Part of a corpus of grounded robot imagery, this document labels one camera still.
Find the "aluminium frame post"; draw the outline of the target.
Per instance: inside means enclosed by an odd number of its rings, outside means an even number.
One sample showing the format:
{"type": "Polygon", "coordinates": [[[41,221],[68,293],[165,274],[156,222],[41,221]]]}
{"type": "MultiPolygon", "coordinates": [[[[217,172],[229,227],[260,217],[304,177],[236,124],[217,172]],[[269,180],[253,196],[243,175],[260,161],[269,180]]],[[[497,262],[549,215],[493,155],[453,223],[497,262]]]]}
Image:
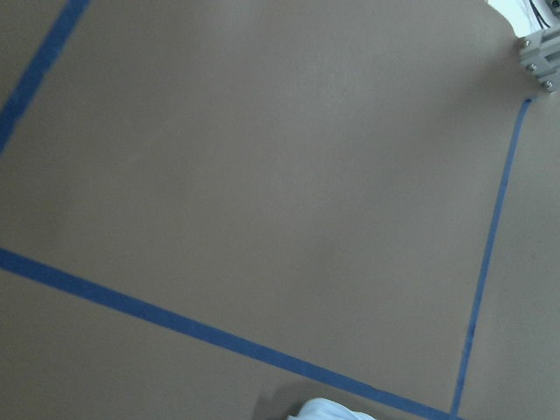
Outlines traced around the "aluminium frame post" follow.
{"type": "Polygon", "coordinates": [[[544,90],[559,90],[559,25],[541,29],[520,42],[519,64],[544,90]]]}

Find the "light blue button shirt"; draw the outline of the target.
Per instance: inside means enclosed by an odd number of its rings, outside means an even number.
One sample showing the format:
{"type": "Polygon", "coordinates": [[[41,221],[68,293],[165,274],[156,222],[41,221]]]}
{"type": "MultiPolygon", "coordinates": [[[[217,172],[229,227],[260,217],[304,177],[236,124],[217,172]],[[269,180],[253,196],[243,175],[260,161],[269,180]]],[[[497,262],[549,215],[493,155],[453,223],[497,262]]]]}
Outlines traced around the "light blue button shirt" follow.
{"type": "Polygon", "coordinates": [[[325,398],[313,398],[303,404],[289,420],[375,420],[369,414],[353,411],[346,406],[325,398]]]}

